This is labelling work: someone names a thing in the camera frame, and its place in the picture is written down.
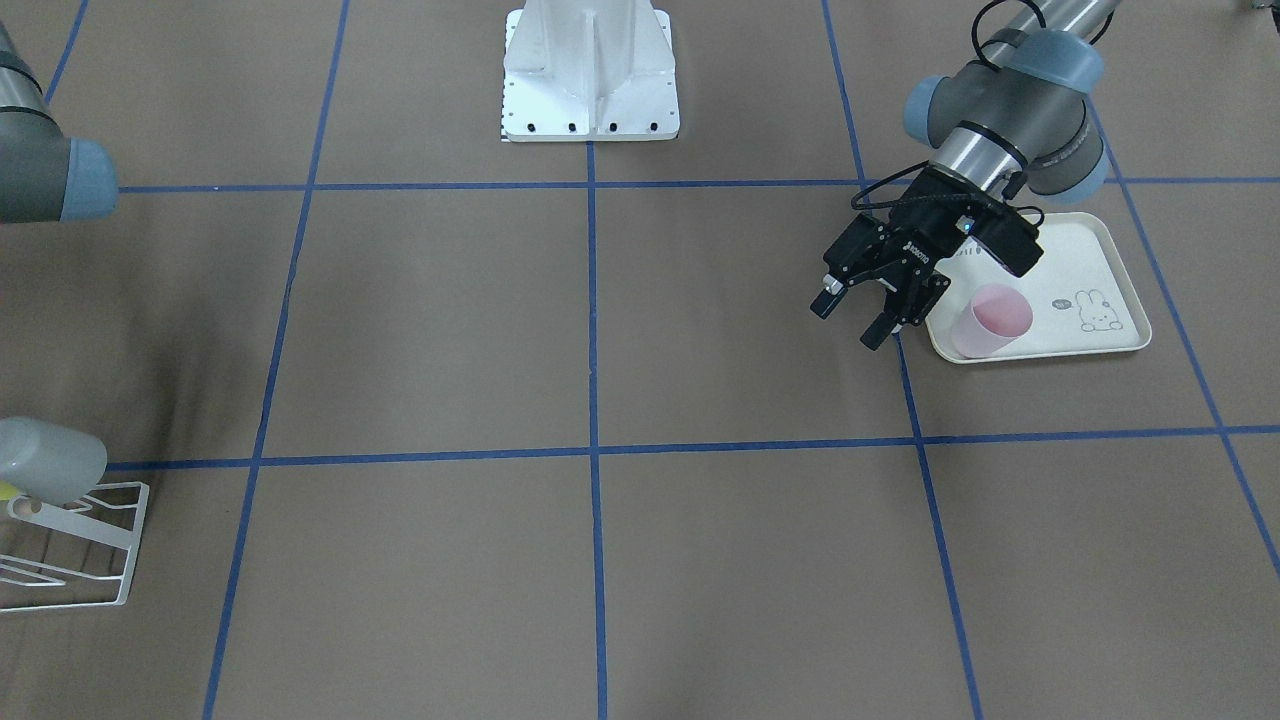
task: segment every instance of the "blue tape line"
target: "blue tape line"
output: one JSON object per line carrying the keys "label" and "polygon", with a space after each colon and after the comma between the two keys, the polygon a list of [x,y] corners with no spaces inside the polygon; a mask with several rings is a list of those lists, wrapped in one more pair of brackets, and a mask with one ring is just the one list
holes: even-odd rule
{"label": "blue tape line", "polygon": [[849,104],[849,88],[845,85],[845,68],[840,61],[840,46],[836,44],[836,26],[831,22],[831,5],[822,0],[822,19],[827,23],[827,44],[831,45],[831,61],[836,68],[836,85],[840,87],[840,102],[845,110],[845,127],[849,128],[849,147],[854,152],[854,168],[858,181],[867,187],[867,172],[863,169],[863,151],[858,146],[858,129],[854,126],[854,109]]}
{"label": "blue tape line", "polygon": [[1267,550],[1267,556],[1271,559],[1271,568],[1275,570],[1276,578],[1280,579],[1280,552],[1276,551],[1275,539],[1271,537],[1271,530],[1267,528],[1267,521],[1262,516],[1262,510],[1258,507],[1257,497],[1253,495],[1253,488],[1249,486],[1249,478],[1244,473],[1244,468],[1240,465],[1240,460],[1235,454],[1235,446],[1231,445],[1231,434],[1222,421],[1222,414],[1219,411],[1217,401],[1213,398],[1213,392],[1208,387],[1208,379],[1204,375],[1204,369],[1201,366],[1199,357],[1196,355],[1196,347],[1192,345],[1190,333],[1187,332],[1187,325],[1183,323],[1181,314],[1178,311],[1178,304],[1174,302],[1174,293],[1169,288],[1169,282],[1165,279],[1165,272],[1160,266],[1160,260],[1156,258],[1156,250],[1151,243],[1151,238],[1147,234],[1147,227],[1142,222],[1142,215],[1138,213],[1138,204],[1133,199],[1133,192],[1129,190],[1129,182],[1125,179],[1124,173],[1120,170],[1120,163],[1116,161],[1115,151],[1111,149],[1111,141],[1107,138],[1106,131],[1102,127],[1102,118],[1098,115],[1097,108],[1093,102],[1089,102],[1089,111],[1093,113],[1093,120],[1098,126],[1098,135],[1102,136],[1102,142],[1106,145],[1107,155],[1111,159],[1111,168],[1115,172],[1116,179],[1120,181],[1120,191],[1124,193],[1125,204],[1129,206],[1129,214],[1133,215],[1134,225],[1138,229],[1138,238],[1142,241],[1142,247],[1147,254],[1147,260],[1151,264],[1151,269],[1156,275],[1156,283],[1160,286],[1160,292],[1165,299],[1165,305],[1169,307],[1169,314],[1174,319],[1174,327],[1178,329],[1178,337],[1183,342],[1183,348],[1187,351],[1187,357],[1190,360],[1192,369],[1196,373],[1196,380],[1199,383],[1201,392],[1204,395],[1204,402],[1208,405],[1210,415],[1213,416],[1213,425],[1217,428],[1219,437],[1222,441],[1222,448],[1226,451],[1228,459],[1231,461],[1231,470],[1235,473],[1235,482],[1240,486],[1240,492],[1244,495],[1244,501],[1249,507],[1249,514],[1253,515],[1253,524],[1258,528],[1258,534],[1262,537],[1262,544]]}
{"label": "blue tape line", "polygon": [[253,493],[257,489],[257,466],[250,468],[244,483],[244,500],[241,502],[241,519],[236,529],[236,548],[232,551],[232,566],[227,574],[227,593],[223,596],[223,612],[218,621],[218,639],[214,643],[214,661],[209,669],[209,684],[205,688],[204,720],[212,720],[214,703],[218,701],[218,685],[223,678],[223,660],[227,656],[227,637],[232,626],[232,610],[236,607],[236,589],[239,587],[239,571],[244,557],[244,541],[248,538],[248,518],[253,510]]}
{"label": "blue tape line", "polygon": [[1161,437],[1216,436],[1217,428],[1152,428],[1133,430],[1068,430],[1059,433],[1000,433],[977,436],[929,436],[924,445],[998,445],[1006,442],[1073,442],[1089,439],[1129,439]]}
{"label": "blue tape line", "polygon": [[585,182],[321,182],[320,192],[388,190],[584,190]]}
{"label": "blue tape line", "polygon": [[660,187],[845,187],[856,186],[852,178],[812,179],[704,179],[704,181],[604,181],[595,183],[602,190],[646,190]]}
{"label": "blue tape line", "polygon": [[[1235,425],[1226,428],[1230,434],[1280,434],[1280,425]],[[1001,445],[1024,442],[1079,442],[1098,439],[1140,439],[1165,437],[1208,437],[1219,434],[1217,428],[1135,428],[1124,430],[1065,430],[1052,433],[998,433],[974,436],[923,436],[927,446],[948,445]],[[602,445],[598,455],[680,455],[699,452],[768,452],[787,450],[838,450],[859,447],[910,447],[914,437],[840,438],[840,439],[778,439],[748,442],[691,442],[659,445]],[[284,455],[262,457],[262,468],[305,468],[314,465],[374,465],[393,462],[451,462],[467,460],[512,460],[534,457],[586,457],[591,447],[516,447],[502,450],[440,450],[424,452],[374,452],[357,455]],[[140,460],[111,462],[108,473],[134,473],[156,470],[202,470],[218,468],[244,469],[252,466],[250,457],[204,460]]]}
{"label": "blue tape line", "polygon": [[58,86],[63,82],[63,73],[67,72],[67,63],[72,59],[72,50],[76,49],[76,41],[79,38],[79,28],[84,22],[86,12],[88,12],[88,0],[81,0],[81,6],[76,12],[76,20],[72,22],[72,32],[67,36],[67,46],[63,47],[63,56],[58,59],[58,68],[54,69],[54,77],[49,81],[49,90],[45,91],[45,105],[54,101],[54,92],[58,91]]}
{"label": "blue tape line", "polygon": [[1280,425],[1233,425],[1226,432],[1233,436],[1270,436],[1280,433]]}
{"label": "blue tape line", "polygon": [[264,457],[262,468],[308,468],[317,465],[379,465],[393,462],[451,462],[461,460],[512,460],[520,457],[585,457],[586,447],[536,447],[515,450],[443,450],[436,452],[381,452],[371,455],[293,455]]}
{"label": "blue tape line", "polygon": [[777,450],[831,450],[850,447],[904,447],[915,445],[909,437],[852,439],[782,439],[759,442],[692,442],[672,445],[608,445],[600,455],[673,455],[687,452],[763,452]]}
{"label": "blue tape line", "polygon": [[161,470],[212,470],[218,468],[251,468],[248,457],[229,457],[221,460],[142,460],[134,462],[108,462],[108,473],[155,473]]}
{"label": "blue tape line", "polygon": [[906,413],[911,418],[911,436],[915,439],[915,456],[920,464],[924,479],[924,496],[929,503],[929,520],[933,523],[933,541],[938,546],[938,560],[942,565],[942,582],[947,588],[947,603],[951,606],[951,623],[955,625],[956,643],[960,646],[960,662],[964,665],[965,685],[969,688],[969,705],[974,720],[983,720],[982,698],[978,694],[978,678],[973,669],[973,656],[969,652],[969,634],[964,626],[964,614],[960,610],[960,593],[956,591],[955,574],[951,570],[951,552],[947,550],[947,537],[942,528],[942,512],[933,491],[933,471],[929,469],[929,456],[925,451],[924,436],[920,433],[920,414],[915,407],[915,393],[911,391],[911,374],[906,366],[906,351],[902,348],[902,336],[893,336],[897,346],[897,361],[902,375],[902,395],[906,397]]}
{"label": "blue tape line", "polygon": [[[599,181],[598,190],[650,190],[668,187],[855,187],[878,182],[878,178],[799,178],[799,179],[676,179],[676,181]],[[1221,178],[1125,178],[1129,184],[1272,184],[1280,177],[1221,177]],[[1107,184],[1120,184],[1111,177]],[[909,186],[910,178],[890,182],[891,186]],[[379,191],[445,191],[445,190],[584,190],[586,182],[328,182],[312,184],[138,184],[124,186],[124,195],[159,195],[180,192],[379,192]]]}
{"label": "blue tape line", "polygon": [[[867,172],[863,169],[861,149],[858,145],[858,129],[854,124],[854,111],[849,104],[849,91],[845,86],[845,73],[840,61],[840,47],[836,42],[836,29],[831,22],[831,8],[828,0],[822,0],[822,14],[827,23],[827,40],[831,44],[831,59],[836,67],[836,82],[840,85],[840,100],[844,104],[845,124],[849,126],[849,143],[854,151],[854,167],[858,170],[858,179],[865,190]],[[938,546],[938,560],[942,565],[942,579],[947,588],[947,601],[951,605],[951,620],[955,625],[956,642],[960,646],[960,660],[964,665],[965,684],[969,688],[969,703],[973,708],[974,720],[983,720],[982,700],[978,694],[978,682],[973,670],[973,660],[969,655],[969,641],[964,629],[964,615],[960,611],[960,598],[955,589],[955,579],[951,575],[951,556],[947,552],[946,534],[942,529],[942,516],[938,511],[937,500],[933,495],[933,474],[929,470],[929,459],[925,452],[923,436],[920,433],[920,419],[915,410],[915,396],[911,392],[911,378],[906,366],[906,354],[902,351],[901,336],[895,334],[897,345],[899,365],[902,373],[902,393],[906,400],[908,416],[911,420],[911,441],[915,446],[916,459],[920,464],[920,478],[924,483],[924,493],[929,502],[929,516],[933,520],[933,537]]]}
{"label": "blue tape line", "polygon": [[596,264],[595,143],[586,143],[586,277],[590,297],[588,341],[588,413],[591,457],[591,557],[595,574],[595,701],[596,716],[609,716],[609,659],[604,611],[604,514],[600,506],[600,375],[599,283]]}
{"label": "blue tape line", "polygon": [[236,589],[239,587],[239,571],[244,559],[244,542],[248,538],[248,523],[253,512],[253,496],[257,492],[257,475],[262,460],[262,448],[266,445],[266,428],[271,419],[271,401],[275,395],[275,382],[280,370],[280,356],[284,351],[284,333],[289,323],[289,299],[293,292],[293,281],[298,273],[298,256],[302,252],[302,241],[307,232],[307,219],[311,213],[311,190],[315,184],[316,173],[320,168],[320,152],[324,147],[324,132],[329,120],[329,106],[333,101],[333,88],[338,78],[338,65],[342,61],[342,42],[347,32],[347,15],[351,10],[351,0],[342,0],[342,9],[338,15],[338,31],[333,41],[333,55],[329,59],[329,78],[325,85],[324,101],[320,105],[320,122],[316,124],[315,142],[311,150],[311,168],[307,173],[308,190],[302,197],[302,210],[298,214],[298,229],[293,238],[293,254],[289,258],[289,274],[284,283],[284,297],[280,300],[280,315],[275,329],[275,345],[271,350],[271,365],[266,375],[266,388],[262,393],[262,418],[259,423],[257,437],[253,441],[253,457],[248,471],[248,482],[244,484],[244,500],[241,505],[239,529],[236,533],[236,547],[232,551],[232,566],[227,575],[227,594],[223,598],[223,614],[218,625],[218,642],[214,646],[214,661],[209,670],[209,685],[205,691],[204,720],[212,720],[214,706],[218,702],[218,685],[221,680],[223,660],[227,651],[227,638],[230,633],[232,612],[236,607]]}
{"label": "blue tape line", "polygon": [[168,195],[187,192],[305,192],[306,184],[136,184],[120,188],[120,195]]}

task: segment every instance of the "floor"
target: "floor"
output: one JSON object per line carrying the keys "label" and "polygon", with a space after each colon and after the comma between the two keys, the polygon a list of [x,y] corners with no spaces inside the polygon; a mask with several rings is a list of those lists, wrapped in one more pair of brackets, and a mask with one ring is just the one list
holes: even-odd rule
{"label": "floor", "polygon": [[974,368],[808,304],[979,3],[714,5],[584,147],[498,142],[513,0],[0,0],[125,186],[0,228],[0,409],[154,489],[0,716],[1280,717],[1270,14],[1100,45],[1152,345]]}

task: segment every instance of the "tray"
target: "tray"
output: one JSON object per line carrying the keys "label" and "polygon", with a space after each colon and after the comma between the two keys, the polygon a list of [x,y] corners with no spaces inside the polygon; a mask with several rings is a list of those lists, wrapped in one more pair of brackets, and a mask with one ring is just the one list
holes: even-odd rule
{"label": "tray", "polygon": [[[1050,214],[1039,245],[1044,256],[1021,278],[1010,275],[973,240],[938,263],[951,287],[924,320],[938,355],[970,365],[1133,352],[1151,343],[1151,322],[1102,220],[1088,213]],[[989,357],[965,357],[951,345],[951,324],[987,283],[1007,284],[1027,296],[1034,313],[1032,329]]]}

